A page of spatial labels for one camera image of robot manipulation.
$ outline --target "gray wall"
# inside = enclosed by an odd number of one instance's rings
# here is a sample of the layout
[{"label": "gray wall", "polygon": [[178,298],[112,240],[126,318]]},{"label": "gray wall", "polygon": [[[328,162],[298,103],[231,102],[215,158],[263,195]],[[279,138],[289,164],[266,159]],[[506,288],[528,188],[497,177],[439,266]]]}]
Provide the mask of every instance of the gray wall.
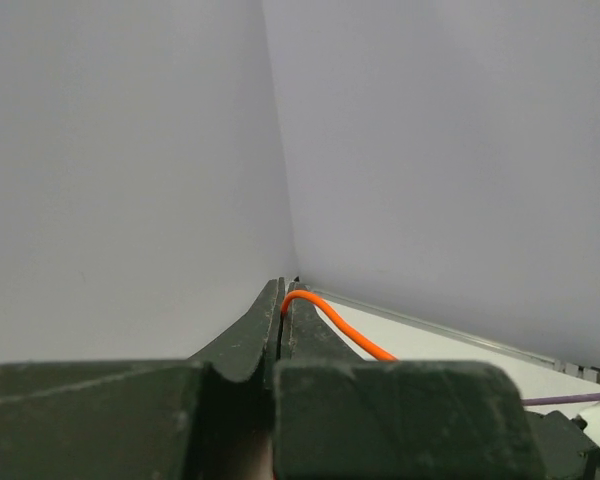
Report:
[{"label": "gray wall", "polygon": [[600,365],[600,2],[265,16],[304,278]]},{"label": "gray wall", "polygon": [[0,2],[0,361],[188,355],[296,272],[259,1]]}]

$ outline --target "orange wire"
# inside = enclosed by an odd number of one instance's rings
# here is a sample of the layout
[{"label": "orange wire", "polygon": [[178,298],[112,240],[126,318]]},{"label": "orange wire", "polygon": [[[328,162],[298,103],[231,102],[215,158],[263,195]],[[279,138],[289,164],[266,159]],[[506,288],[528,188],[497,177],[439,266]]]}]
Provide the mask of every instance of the orange wire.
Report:
[{"label": "orange wire", "polygon": [[386,350],[380,348],[378,345],[373,343],[371,340],[345,322],[327,302],[325,302],[315,293],[307,292],[306,290],[294,290],[287,293],[287,296],[284,297],[282,306],[280,307],[280,313],[283,317],[287,314],[287,310],[289,310],[289,304],[294,298],[303,298],[304,300],[308,300],[313,303],[316,307],[322,310],[327,317],[329,317],[329,320],[331,320],[342,333],[362,347],[363,350],[370,353],[374,358],[387,362],[397,360],[396,357],[391,355]]}]

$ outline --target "purple cable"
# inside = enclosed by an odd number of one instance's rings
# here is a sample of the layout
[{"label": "purple cable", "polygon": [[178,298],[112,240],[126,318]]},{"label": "purple cable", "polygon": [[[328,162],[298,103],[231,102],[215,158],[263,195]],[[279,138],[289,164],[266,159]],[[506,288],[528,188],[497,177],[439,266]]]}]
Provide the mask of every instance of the purple cable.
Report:
[{"label": "purple cable", "polygon": [[539,405],[559,405],[563,403],[600,402],[600,393],[585,393],[583,395],[567,395],[565,397],[529,398],[522,401],[525,407]]}]

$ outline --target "purple wire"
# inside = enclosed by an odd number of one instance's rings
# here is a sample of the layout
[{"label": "purple wire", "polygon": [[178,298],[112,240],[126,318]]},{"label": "purple wire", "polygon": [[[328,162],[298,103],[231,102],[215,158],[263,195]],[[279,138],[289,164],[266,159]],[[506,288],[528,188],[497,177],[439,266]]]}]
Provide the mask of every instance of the purple wire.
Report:
[{"label": "purple wire", "polygon": [[537,407],[539,405],[560,405],[563,403],[600,402],[600,393],[585,393],[583,395],[567,395],[564,397],[528,398],[522,400],[525,407]]}]

